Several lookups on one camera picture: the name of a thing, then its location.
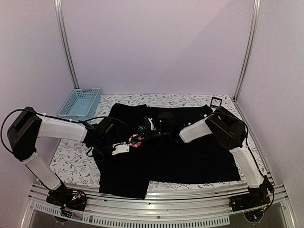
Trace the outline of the pink flower plush brooch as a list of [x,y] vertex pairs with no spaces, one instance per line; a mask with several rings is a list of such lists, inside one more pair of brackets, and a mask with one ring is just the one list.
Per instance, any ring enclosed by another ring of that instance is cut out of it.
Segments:
[[140,136],[139,134],[133,134],[128,141],[128,144],[133,148],[138,148],[141,144],[144,138]]

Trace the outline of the black t-shirt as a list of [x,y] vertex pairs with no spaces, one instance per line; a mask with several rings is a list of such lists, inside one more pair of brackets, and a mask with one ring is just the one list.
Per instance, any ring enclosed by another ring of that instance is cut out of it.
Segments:
[[[116,103],[109,113],[117,123],[114,142],[127,141],[139,132],[145,117],[156,119],[163,112],[171,113],[178,125],[185,125],[210,114],[212,109],[207,105],[160,108]],[[94,152],[93,158],[100,171],[99,192],[120,197],[143,199],[150,181],[204,184],[240,180],[233,155],[212,134],[190,143],[172,138],[145,142],[108,159]]]

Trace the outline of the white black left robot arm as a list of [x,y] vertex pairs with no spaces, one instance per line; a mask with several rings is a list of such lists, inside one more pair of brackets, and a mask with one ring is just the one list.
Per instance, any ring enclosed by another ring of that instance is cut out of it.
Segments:
[[87,196],[82,190],[68,188],[41,158],[35,147],[37,138],[68,139],[84,143],[103,156],[129,152],[130,145],[108,143],[112,123],[104,119],[99,124],[64,120],[39,114],[32,107],[17,110],[20,114],[7,130],[10,146],[6,148],[23,162],[36,178],[48,189],[47,203],[61,207],[63,214],[71,210],[84,211]]

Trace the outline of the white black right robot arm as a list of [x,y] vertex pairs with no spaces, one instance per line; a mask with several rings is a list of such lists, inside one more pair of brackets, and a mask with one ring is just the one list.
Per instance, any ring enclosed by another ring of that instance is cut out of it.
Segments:
[[171,138],[178,135],[184,143],[212,134],[217,142],[234,156],[240,165],[246,181],[247,194],[231,197],[229,206],[233,211],[260,207],[265,213],[273,204],[275,190],[267,175],[263,174],[248,143],[248,126],[226,108],[219,106],[212,113],[204,115],[194,123],[176,128],[170,123],[171,117],[160,118],[160,129],[156,129],[151,118],[145,118],[144,129],[140,136],[144,142]]

